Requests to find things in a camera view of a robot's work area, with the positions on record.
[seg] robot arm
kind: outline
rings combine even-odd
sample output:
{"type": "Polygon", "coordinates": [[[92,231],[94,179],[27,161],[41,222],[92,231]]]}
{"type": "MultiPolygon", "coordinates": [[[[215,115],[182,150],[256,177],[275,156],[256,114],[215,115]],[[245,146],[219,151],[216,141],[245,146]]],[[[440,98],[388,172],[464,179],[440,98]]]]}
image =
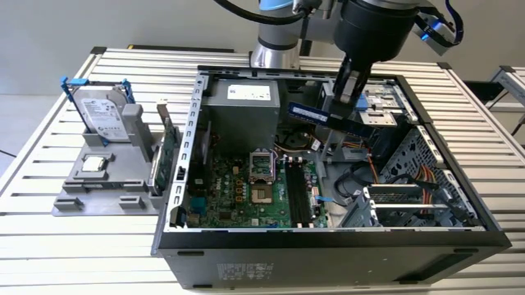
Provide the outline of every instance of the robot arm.
{"type": "Polygon", "coordinates": [[[252,67],[299,68],[299,38],[335,43],[345,55],[332,90],[335,101],[349,110],[372,64],[398,55],[410,31],[439,55],[460,43],[463,35],[462,20],[450,0],[444,0],[444,5],[455,29],[424,0],[337,0],[336,5],[333,0],[260,0],[261,15],[237,8],[227,0],[215,2],[237,16],[259,22],[252,67]]]}

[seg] blue clip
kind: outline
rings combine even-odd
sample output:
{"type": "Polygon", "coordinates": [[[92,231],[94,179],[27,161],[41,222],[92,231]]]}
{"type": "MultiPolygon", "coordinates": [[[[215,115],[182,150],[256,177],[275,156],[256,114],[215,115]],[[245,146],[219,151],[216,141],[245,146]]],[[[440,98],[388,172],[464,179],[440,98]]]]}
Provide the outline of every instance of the blue clip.
{"type": "Polygon", "coordinates": [[[128,79],[121,80],[121,85],[124,86],[125,99],[126,99],[128,103],[134,103],[134,97],[132,97],[130,83],[129,83],[128,79]]]}
{"type": "Polygon", "coordinates": [[[64,91],[64,93],[65,93],[66,99],[68,99],[70,102],[73,102],[73,96],[72,96],[72,94],[70,94],[70,92],[69,92],[69,86],[66,85],[66,77],[65,77],[65,76],[62,76],[62,77],[60,78],[60,87],[61,87],[61,89],[62,89],[62,91],[64,91]]]}
{"type": "Polygon", "coordinates": [[[355,104],[356,111],[365,111],[368,109],[368,101],[365,100],[365,95],[361,93],[359,96],[357,103],[355,104]]]}
{"type": "Polygon", "coordinates": [[[70,79],[70,82],[69,82],[70,86],[85,86],[88,84],[89,84],[89,80],[82,79],[82,78],[73,78],[73,79],[70,79]]]}
{"type": "Polygon", "coordinates": [[[323,202],[333,202],[332,198],[321,197],[319,195],[315,196],[315,199],[323,202]]]}

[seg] power supply label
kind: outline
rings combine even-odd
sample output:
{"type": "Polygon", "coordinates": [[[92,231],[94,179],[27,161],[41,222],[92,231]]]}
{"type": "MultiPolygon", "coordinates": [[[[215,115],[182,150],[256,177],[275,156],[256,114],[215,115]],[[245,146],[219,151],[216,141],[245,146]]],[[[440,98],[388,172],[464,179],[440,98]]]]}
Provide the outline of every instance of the power supply label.
{"type": "Polygon", "coordinates": [[[229,100],[271,100],[269,86],[267,85],[229,85],[229,100]]]}

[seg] hard drive label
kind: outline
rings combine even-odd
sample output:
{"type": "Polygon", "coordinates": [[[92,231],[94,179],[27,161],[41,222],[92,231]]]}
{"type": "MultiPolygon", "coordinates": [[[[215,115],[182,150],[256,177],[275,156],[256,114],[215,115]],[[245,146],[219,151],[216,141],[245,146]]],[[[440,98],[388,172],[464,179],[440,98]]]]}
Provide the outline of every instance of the hard drive label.
{"type": "Polygon", "coordinates": [[[84,98],[81,104],[97,134],[109,141],[126,140],[128,135],[114,103],[110,100],[84,98]]]}
{"type": "Polygon", "coordinates": [[[217,263],[220,280],[268,280],[272,263],[217,263]]]}

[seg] white wall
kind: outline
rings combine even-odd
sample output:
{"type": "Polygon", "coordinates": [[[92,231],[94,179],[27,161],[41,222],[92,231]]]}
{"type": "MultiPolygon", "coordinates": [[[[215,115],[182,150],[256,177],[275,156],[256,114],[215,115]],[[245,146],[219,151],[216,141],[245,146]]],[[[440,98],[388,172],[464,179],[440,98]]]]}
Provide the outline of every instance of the white wall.
{"type": "MultiPolygon", "coordinates": [[[[508,133],[514,130],[515,125],[519,122],[519,119],[523,115],[525,109],[519,108],[519,111],[520,112],[500,112],[500,111],[491,112],[495,119],[499,121],[500,125],[504,127],[508,133]]],[[[525,126],[522,126],[519,131],[515,133],[514,139],[516,143],[525,145],[525,126]]]]}
{"type": "MultiPolygon", "coordinates": [[[[255,11],[255,0],[236,0],[255,11]]],[[[443,57],[410,37],[399,60],[447,61],[467,79],[486,79],[500,64],[523,65],[523,0],[454,0],[464,41],[443,57]]],[[[128,44],[252,49],[256,24],[211,0],[0,0],[0,94],[54,94],[94,45],[128,44]]],[[[336,57],[332,45],[313,55],[336,57]]]]}
{"type": "MultiPolygon", "coordinates": [[[[256,1],[233,1],[256,10],[256,1]]],[[[256,24],[211,0],[0,0],[0,94],[60,92],[90,48],[252,49],[256,24]]]]}

